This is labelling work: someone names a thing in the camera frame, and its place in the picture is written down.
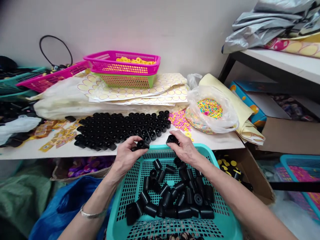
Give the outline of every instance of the blue plastic bag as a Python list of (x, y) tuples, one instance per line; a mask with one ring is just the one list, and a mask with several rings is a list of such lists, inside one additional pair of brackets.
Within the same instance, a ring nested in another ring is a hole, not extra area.
[[(63, 230), (80, 211), (80, 208), (91, 197), (101, 179), (83, 176), (71, 184), (60, 188), (49, 203), (47, 209), (33, 226), (29, 240), (49, 239), (57, 240)], [(97, 240), (102, 240), (104, 230), (108, 225), (113, 198)]]

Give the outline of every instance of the bangle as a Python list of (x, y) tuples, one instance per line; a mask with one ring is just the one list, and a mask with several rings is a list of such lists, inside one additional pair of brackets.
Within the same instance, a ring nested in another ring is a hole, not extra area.
[(80, 213), (81, 213), (81, 215), (82, 215), (83, 217), (86, 217), (86, 218), (89, 218), (89, 219), (102, 217), (102, 216), (104, 216), (104, 215), (106, 214), (106, 212), (107, 212), (107, 210), (108, 210), (108, 209), (106, 208), (106, 209), (104, 209), (101, 213), (88, 214), (88, 213), (85, 213), (85, 212), (83, 211), (83, 206), (84, 206), (84, 205), (85, 205), (85, 204), (83, 204), (83, 205), (81, 206)]

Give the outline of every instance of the black wire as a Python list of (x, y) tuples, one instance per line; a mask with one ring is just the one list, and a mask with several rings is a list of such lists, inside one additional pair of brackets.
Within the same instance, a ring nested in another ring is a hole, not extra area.
[(42, 38), (40, 38), (40, 41), (39, 41), (39, 47), (40, 47), (40, 51), (41, 51), (41, 53), (43, 54), (43, 56), (46, 58), (46, 60), (51, 64), (51, 66), (54, 66), (54, 64), (52, 64), (50, 61), (49, 61), (49, 59), (47, 58), (47, 56), (44, 54), (44, 52), (43, 52), (43, 50), (42, 50), (42, 47), (41, 47), (41, 42), (42, 42), (42, 40), (44, 39), (44, 38), (46, 38), (46, 37), (52, 37), (52, 38), (55, 38), (55, 39), (57, 39), (57, 40), (59, 40), (60, 42), (62, 42), (63, 44), (64, 44), (64, 46), (67, 48), (67, 50), (68, 50), (68, 52), (69, 52), (69, 54), (70, 54), (70, 57), (71, 57), (71, 65), (72, 65), (72, 63), (73, 63), (73, 58), (72, 58), (72, 54), (71, 54), (71, 52), (70, 52), (70, 50), (69, 50), (69, 48), (67, 47), (67, 45), (61, 40), (61, 39), (59, 39), (59, 38), (57, 38), (57, 37), (55, 37), (55, 36), (52, 36), (52, 35), (45, 35), (45, 36), (43, 36)]

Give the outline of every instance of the hand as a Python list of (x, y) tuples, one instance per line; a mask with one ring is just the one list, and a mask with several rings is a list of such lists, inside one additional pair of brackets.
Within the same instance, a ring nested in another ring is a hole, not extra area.
[(190, 138), (184, 135), (180, 130), (178, 131), (170, 131), (172, 135), (174, 135), (179, 143), (178, 146), (175, 143), (167, 143), (167, 145), (175, 151), (177, 156), (184, 161), (185, 163), (189, 163), (191, 166), (197, 168), (200, 160), (203, 160), (203, 156), (196, 150)]
[(118, 146), (118, 153), (112, 165), (112, 168), (115, 169), (118, 176), (123, 177), (133, 167), (137, 159), (148, 151), (148, 149), (131, 151), (131, 148), (137, 145), (135, 142), (141, 140), (141, 137), (131, 136)]

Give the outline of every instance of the teal basket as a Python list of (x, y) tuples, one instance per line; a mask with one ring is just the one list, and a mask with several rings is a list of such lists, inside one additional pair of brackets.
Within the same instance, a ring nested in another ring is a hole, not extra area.
[(22, 102), (27, 101), (26, 97), (32, 97), (37, 95), (38, 93), (33, 90), (27, 90), (20, 93), (8, 94), (8, 95), (0, 95), (0, 102)]
[[(194, 144), (194, 146), (210, 162), (219, 167), (213, 152), (206, 145)], [(126, 206), (138, 200), (143, 187), (143, 178), (149, 176), (150, 171), (154, 169), (152, 162), (158, 158), (162, 166), (166, 164), (174, 166), (173, 159), (175, 157), (176, 154), (167, 145), (151, 145), (148, 152), (137, 160), (118, 186), (108, 223), (107, 240), (138, 240), (142, 237), (183, 232), (194, 233), (196, 237), (202, 236), (205, 240), (242, 239), (238, 220), (217, 191), (214, 192), (215, 203), (211, 205), (215, 213), (214, 219), (190, 218), (180, 220), (152, 218), (148, 215), (142, 215), (133, 226), (127, 226)], [(205, 184), (210, 184), (206, 178), (203, 179)], [(166, 174), (163, 182), (172, 187), (180, 180), (179, 174), (176, 172), (174, 175)], [(161, 198), (160, 195), (153, 191), (148, 193), (151, 202), (157, 205)]]
[(16, 84), (18, 84), (19, 82), (28, 80), (30, 78), (33, 78), (35, 76), (38, 76), (44, 73), (46, 70), (45, 67), (30, 68), (30, 69), (34, 69), (33, 72), (23, 73), (12, 78), (0, 80), (0, 95), (8, 95), (8, 94), (19, 93), (23, 91), (25, 88), (17, 87)]

